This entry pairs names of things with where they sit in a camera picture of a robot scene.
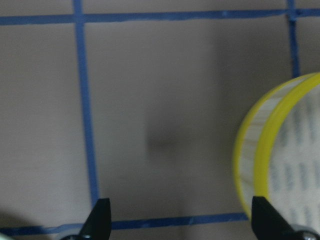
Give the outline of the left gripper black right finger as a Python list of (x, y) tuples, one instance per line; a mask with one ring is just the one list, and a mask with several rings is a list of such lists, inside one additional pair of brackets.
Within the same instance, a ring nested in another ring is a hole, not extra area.
[(258, 240), (299, 240), (300, 234), (279, 214), (264, 196), (254, 196), (251, 228)]

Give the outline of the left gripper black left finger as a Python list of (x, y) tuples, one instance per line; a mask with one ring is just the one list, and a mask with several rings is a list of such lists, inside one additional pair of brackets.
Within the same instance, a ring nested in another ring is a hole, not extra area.
[(97, 200), (78, 233), (79, 240), (108, 240), (111, 235), (111, 203), (109, 198)]

